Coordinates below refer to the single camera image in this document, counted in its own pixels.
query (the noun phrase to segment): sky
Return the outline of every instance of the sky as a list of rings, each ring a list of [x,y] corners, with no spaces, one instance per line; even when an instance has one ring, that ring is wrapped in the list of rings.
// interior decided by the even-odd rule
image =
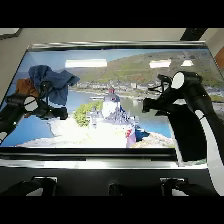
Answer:
[[[111,50],[68,50],[27,52],[18,72],[28,72],[34,65],[48,65],[52,70],[65,68],[66,60],[106,59],[108,62],[138,54],[165,51],[182,51],[178,49],[111,49]]]

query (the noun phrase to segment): screen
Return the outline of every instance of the screen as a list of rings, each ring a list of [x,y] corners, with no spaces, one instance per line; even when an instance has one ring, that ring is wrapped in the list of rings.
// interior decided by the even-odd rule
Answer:
[[[159,97],[161,87],[149,91],[160,86],[159,74],[173,77],[178,71],[203,77],[214,109],[223,117],[223,78],[208,49],[27,52],[6,96],[39,97],[41,82],[52,81],[56,91],[51,89],[48,104],[65,107],[68,117],[44,120],[25,113],[1,147],[174,148],[168,118],[155,116],[156,110],[142,113],[142,106],[144,98]]]

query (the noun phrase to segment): river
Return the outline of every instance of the river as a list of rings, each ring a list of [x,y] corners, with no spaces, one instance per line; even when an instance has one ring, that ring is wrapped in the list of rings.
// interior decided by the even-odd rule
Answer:
[[[11,95],[14,91],[13,88],[10,88],[7,95]],[[92,96],[97,95],[94,93],[69,91],[66,104],[68,113],[72,113],[81,104],[92,102],[92,99],[90,99]],[[168,138],[171,137],[166,117],[155,117],[155,111],[142,113],[142,102],[137,102],[129,98],[121,97],[121,105],[127,112],[130,111],[130,115],[139,116],[139,126],[141,128],[144,128],[148,132],[157,132]],[[16,130],[4,140],[1,147],[16,146],[37,138],[54,137],[47,122],[35,116],[22,119]]]

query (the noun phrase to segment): black frame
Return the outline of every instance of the black frame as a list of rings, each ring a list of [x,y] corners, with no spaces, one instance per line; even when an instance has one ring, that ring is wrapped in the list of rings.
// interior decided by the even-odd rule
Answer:
[[[49,44],[32,44],[28,46],[17,67],[17,70],[8,86],[0,108],[4,102],[7,92],[15,78],[15,75],[27,52],[40,51],[66,51],[66,50],[103,50],[103,49],[208,49],[204,41],[98,41],[98,42],[70,42],[70,43],[49,43]],[[36,159],[50,158],[50,160],[85,160],[89,157],[110,157],[110,158],[150,158],[159,161],[177,161],[176,151],[174,148],[144,148],[144,149],[124,149],[124,148],[23,148],[23,147],[0,147],[0,159]]]

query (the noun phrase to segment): white circular joint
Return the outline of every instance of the white circular joint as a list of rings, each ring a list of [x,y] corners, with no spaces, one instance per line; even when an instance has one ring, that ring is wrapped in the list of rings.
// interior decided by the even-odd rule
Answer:
[[[182,72],[178,72],[174,75],[171,88],[179,89],[184,84],[184,74]]]
[[[37,104],[35,97],[28,96],[24,101],[24,107],[25,107],[26,111],[28,111],[28,112],[32,112],[35,109],[37,109],[38,104]]]

